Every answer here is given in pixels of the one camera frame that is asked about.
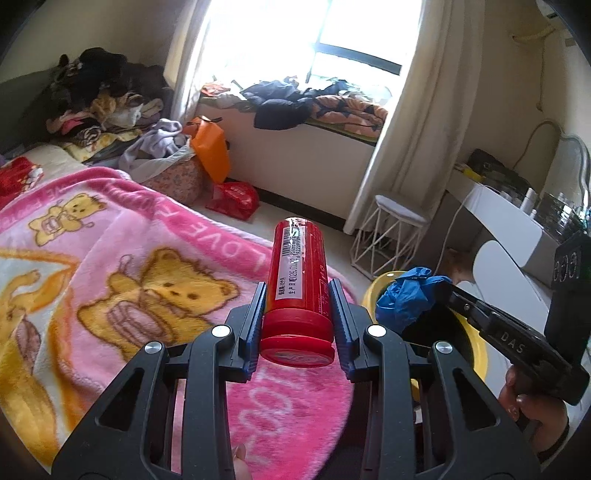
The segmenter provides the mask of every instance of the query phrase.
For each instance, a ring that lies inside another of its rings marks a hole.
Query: human hand
[[[516,381],[517,369],[511,367],[505,375],[499,403],[514,421],[519,418],[520,410],[530,420],[538,420],[540,426],[531,439],[531,446],[536,453],[548,450],[558,441],[568,424],[566,406],[562,400],[549,395],[517,395]]]
[[[232,449],[232,459],[234,461],[234,475],[236,480],[252,480],[251,471],[244,461],[246,458],[246,447],[243,443]]]

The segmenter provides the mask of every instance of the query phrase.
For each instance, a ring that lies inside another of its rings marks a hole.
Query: barcode
[[[300,230],[292,230],[290,227],[285,227],[283,229],[283,239],[281,240],[281,256],[286,257],[287,255],[300,255],[300,252]]]

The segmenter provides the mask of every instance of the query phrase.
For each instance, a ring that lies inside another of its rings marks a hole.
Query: red plastic bag
[[[213,186],[213,198],[205,208],[248,220],[258,205],[258,193],[252,185],[244,181],[229,181]]]

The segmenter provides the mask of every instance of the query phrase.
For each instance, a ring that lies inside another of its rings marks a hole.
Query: barcode label
[[[305,227],[286,226],[281,237],[276,300],[302,298],[302,237]]]
[[[300,255],[301,238],[300,229],[286,226],[283,229],[283,239],[281,241],[281,256]]]

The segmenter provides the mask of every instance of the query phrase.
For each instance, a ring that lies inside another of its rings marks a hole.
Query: orange bag
[[[191,135],[191,148],[215,183],[222,183],[230,173],[230,157],[226,137],[215,122],[205,117],[191,120],[183,129]]]

